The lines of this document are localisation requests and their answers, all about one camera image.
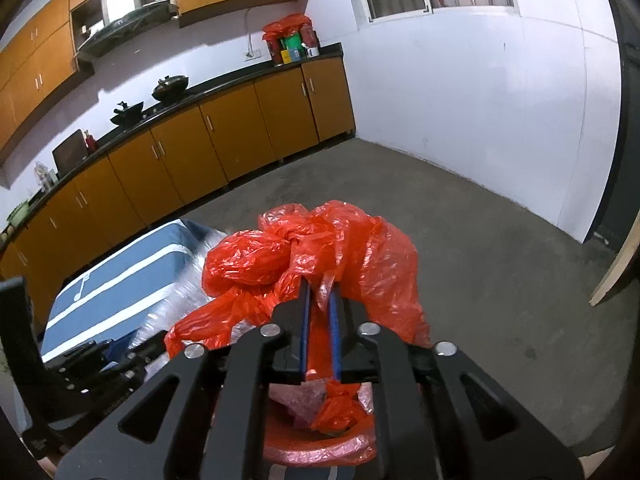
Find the blue white striped tablecloth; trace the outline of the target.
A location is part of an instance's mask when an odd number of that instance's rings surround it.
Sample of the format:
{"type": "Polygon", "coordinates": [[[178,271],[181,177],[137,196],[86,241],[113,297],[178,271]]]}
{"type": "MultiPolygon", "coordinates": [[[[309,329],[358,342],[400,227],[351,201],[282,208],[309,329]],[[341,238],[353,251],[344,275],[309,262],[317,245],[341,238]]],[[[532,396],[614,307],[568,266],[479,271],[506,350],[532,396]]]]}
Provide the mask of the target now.
{"type": "Polygon", "coordinates": [[[55,297],[47,320],[43,362],[86,342],[134,333],[213,230],[186,219],[169,221],[71,280],[55,297]]]}

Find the red bag with groceries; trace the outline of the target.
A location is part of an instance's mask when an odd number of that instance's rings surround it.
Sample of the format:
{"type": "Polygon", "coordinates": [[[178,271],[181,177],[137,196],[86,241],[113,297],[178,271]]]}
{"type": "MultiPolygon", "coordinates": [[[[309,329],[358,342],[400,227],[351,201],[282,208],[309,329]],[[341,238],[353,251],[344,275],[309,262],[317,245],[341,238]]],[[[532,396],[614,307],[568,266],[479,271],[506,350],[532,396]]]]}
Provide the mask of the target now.
{"type": "Polygon", "coordinates": [[[297,63],[308,58],[307,49],[318,47],[319,39],[311,18],[295,13],[272,22],[262,29],[262,40],[267,44],[275,66],[297,63]]]}

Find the jars in plastic bag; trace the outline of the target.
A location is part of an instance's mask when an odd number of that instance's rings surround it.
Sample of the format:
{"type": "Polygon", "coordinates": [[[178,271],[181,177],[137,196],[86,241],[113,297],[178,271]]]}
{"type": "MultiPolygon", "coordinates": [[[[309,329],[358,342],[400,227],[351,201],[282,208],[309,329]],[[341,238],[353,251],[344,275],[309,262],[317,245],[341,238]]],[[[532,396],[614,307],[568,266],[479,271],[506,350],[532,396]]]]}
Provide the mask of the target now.
{"type": "Polygon", "coordinates": [[[40,188],[47,193],[54,189],[58,183],[58,175],[54,169],[48,168],[42,162],[35,162],[34,173],[39,182],[40,188]]]}

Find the red plastic bag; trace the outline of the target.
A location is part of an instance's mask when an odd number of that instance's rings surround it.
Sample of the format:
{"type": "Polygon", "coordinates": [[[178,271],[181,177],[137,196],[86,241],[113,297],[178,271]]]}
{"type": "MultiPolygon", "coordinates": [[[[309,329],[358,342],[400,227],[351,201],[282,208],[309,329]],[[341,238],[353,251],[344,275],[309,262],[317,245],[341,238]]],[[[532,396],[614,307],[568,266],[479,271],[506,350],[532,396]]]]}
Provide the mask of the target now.
{"type": "Polygon", "coordinates": [[[370,382],[343,384],[330,379],[326,383],[322,403],[310,423],[310,429],[320,434],[337,436],[354,428],[369,427],[373,422],[370,382]]]}

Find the range hood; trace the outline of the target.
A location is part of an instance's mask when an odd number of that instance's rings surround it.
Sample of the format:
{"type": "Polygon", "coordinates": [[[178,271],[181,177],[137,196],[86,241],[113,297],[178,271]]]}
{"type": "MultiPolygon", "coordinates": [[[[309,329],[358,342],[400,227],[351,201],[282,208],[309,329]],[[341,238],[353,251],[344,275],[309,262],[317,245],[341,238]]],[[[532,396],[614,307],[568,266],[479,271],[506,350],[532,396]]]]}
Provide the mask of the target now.
{"type": "Polygon", "coordinates": [[[70,11],[75,58],[93,62],[177,15],[175,0],[86,0],[70,11]]]}

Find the clear bubble wrap bag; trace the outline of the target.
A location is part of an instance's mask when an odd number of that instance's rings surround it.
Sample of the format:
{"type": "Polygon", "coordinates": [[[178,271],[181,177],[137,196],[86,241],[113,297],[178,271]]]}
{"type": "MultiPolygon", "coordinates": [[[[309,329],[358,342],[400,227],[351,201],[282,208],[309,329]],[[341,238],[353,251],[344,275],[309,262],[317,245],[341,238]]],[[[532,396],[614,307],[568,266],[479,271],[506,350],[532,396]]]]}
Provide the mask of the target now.
{"type": "Polygon", "coordinates": [[[141,327],[130,342],[130,348],[137,347],[162,330],[168,332],[187,314],[213,300],[202,286],[204,263],[208,252],[227,236],[225,232],[213,230],[198,243],[164,298],[145,315],[141,327]]]}

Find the red bin liner bag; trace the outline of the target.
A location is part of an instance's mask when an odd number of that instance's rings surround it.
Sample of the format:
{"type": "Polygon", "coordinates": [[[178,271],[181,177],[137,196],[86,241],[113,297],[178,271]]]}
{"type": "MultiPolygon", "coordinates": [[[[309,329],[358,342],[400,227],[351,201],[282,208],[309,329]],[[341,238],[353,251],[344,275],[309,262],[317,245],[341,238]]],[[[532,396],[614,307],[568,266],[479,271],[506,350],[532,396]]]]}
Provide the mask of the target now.
{"type": "Polygon", "coordinates": [[[268,323],[279,304],[311,289],[306,375],[299,385],[272,385],[264,455],[290,467],[360,466],[375,456],[373,424],[330,436],[310,423],[335,379],[329,331],[334,285],[364,304],[370,320],[408,344],[430,346],[419,302],[418,253],[410,238],[382,217],[330,200],[313,210],[285,204],[264,212],[254,230],[225,237],[206,256],[202,286],[212,296],[187,314],[165,337],[169,356],[190,342],[209,350],[232,343],[236,326],[268,323]]]}

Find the upper wooden kitchen cabinets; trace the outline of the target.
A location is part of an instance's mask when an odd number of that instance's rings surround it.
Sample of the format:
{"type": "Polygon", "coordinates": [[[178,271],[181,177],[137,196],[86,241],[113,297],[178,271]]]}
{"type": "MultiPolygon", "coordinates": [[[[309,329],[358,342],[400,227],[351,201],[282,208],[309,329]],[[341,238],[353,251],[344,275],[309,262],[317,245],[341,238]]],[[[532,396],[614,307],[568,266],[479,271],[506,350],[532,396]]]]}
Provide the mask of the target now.
{"type": "Polygon", "coordinates": [[[94,64],[151,34],[164,58],[250,30],[247,11],[297,0],[41,0],[1,38],[1,157],[8,159],[94,64]]]}

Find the wooden kitchen cabinets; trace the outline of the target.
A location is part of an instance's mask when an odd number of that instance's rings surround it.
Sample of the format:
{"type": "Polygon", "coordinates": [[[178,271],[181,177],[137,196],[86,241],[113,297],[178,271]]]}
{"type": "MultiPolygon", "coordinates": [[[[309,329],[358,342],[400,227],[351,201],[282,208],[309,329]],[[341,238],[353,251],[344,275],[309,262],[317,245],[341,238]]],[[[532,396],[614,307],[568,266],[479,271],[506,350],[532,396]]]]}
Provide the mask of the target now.
{"type": "Polygon", "coordinates": [[[34,323],[80,269],[181,208],[276,162],[356,130],[338,44],[316,58],[209,84],[147,122],[111,134],[41,197],[1,248],[34,323]]]}
{"type": "Polygon", "coordinates": [[[247,11],[297,0],[41,0],[1,38],[1,157],[8,159],[94,64],[151,34],[164,58],[250,30],[247,11]]]}

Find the lower wooden kitchen cabinets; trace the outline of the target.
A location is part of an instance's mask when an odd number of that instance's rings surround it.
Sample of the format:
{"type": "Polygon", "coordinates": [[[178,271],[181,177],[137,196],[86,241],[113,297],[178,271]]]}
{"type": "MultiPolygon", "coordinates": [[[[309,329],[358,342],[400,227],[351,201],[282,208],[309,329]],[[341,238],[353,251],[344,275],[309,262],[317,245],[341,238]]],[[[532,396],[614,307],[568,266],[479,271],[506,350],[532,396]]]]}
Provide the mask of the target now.
{"type": "Polygon", "coordinates": [[[41,197],[1,248],[34,323],[80,269],[181,208],[276,162],[356,130],[338,44],[316,58],[209,84],[147,122],[111,134],[41,197]]]}

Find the red sauce bottle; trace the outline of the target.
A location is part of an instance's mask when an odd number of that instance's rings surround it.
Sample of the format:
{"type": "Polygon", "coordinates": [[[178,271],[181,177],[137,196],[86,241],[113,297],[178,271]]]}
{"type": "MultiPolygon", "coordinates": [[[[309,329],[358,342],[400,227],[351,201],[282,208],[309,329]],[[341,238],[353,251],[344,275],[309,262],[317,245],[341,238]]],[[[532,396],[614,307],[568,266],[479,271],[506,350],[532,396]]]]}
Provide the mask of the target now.
{"type": "Polygon", "coordinates": [[[87,151],[89,154],[93,154],[98,150],[98,144],[96,144],[96,139],[88,133],[87,130],[84,131],[85,144],[87,147],[87,151]]]}

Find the green basin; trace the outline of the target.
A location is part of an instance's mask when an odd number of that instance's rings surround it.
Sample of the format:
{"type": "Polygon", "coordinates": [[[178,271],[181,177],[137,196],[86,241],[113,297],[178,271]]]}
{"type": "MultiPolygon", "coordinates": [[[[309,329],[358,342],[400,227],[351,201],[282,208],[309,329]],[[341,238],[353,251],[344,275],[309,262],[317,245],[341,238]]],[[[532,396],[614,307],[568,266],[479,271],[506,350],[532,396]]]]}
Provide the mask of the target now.
{"type": "Polygon", "coordinates": [[[27,217],[29,213],[29,203],[19,203],[11,213],[6,217],[6,221],[9,226],[13,226],[16,229],[27,217]]]}

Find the black countertop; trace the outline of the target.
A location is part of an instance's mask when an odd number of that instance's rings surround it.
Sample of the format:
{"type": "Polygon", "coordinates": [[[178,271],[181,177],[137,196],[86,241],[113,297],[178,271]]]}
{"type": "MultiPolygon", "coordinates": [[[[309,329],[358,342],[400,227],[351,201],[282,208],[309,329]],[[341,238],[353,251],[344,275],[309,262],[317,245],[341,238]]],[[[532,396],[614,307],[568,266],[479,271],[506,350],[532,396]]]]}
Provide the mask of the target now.
{"type": "Polygon", "coordinates": [[[105,157],[111,151],[114,151],[120,144],[128,141],[133,136],[142,133],[143,130],[149,130],[152,126],[166,120],[172,115],[181,113],[183,110],[198,105],[199,102],[210,99],[214,94],[230,90],[240,84],[247,84],[257,79],[271,76],[277,73],[292,70],[293,68],[302,67],[304,64],[326,60],[327,58],[344,58],[344,48],[340,42],[328,44],[320,48],[320,54],[314,58],[303,58],[302,60],[290,64],[275,66],[273,62],[262,62],[254,64],[233,72],[223,74],[221,76],[206,80],[201,84],[186,89],[182,97],[176,102],[169,104],[156,104],[152,107],[142,110],[142,121],[135,125],[125,128],[116,127],[102,138],[96,141],[98,148],[86,156],[79,164],[70,170],[65,176],[60,177],[49,192],[38,192],[37,200],[29,207],[26,217],[17,225],[16,228],[8,235],[6,240],[2,240],[1,249],[4,249],[9,242],[12,242],[18,234],[28,226],[28,222],[32,220],[35,214],[38,214],[41,208],[47,205],[47,202],[55,196],[55,194],[66,183],[73,179],[76,174],[80,174],[87,167],[90,167],[100,158],[105,157]]]}

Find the wall power outlet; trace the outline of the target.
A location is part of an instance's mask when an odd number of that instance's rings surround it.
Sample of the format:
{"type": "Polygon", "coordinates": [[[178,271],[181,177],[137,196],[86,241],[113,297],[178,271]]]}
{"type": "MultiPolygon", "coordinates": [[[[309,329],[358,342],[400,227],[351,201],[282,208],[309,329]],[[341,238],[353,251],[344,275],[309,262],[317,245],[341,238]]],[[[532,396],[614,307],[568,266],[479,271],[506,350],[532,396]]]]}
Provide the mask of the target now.
{"type": "Polygon", "coordinates": [[[251,50],[245,53],[246,62],[258,60],[258,58],[261,58],[261,57],[262,57],[262,51],[259,49],[251,50]]]}

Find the wooden board leaning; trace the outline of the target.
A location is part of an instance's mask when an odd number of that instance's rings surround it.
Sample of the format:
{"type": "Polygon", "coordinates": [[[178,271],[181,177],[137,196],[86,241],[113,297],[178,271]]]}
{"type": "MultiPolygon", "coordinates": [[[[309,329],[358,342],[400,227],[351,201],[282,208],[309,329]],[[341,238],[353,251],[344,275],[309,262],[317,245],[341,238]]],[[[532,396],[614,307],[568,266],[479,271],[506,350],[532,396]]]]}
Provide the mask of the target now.
{"type": "Polygon", "coordinates": [[[624,241],[624,244],[620,248],[613,263],[608,268],[604,277],[593,291],[589,304],[591,307],[595,307],[605,298],[605,296],[614,288],[620,278],[624,275],[631,261],[637,255],[640,244],[640,212],[634,219],[634,224],[624,241]]]}

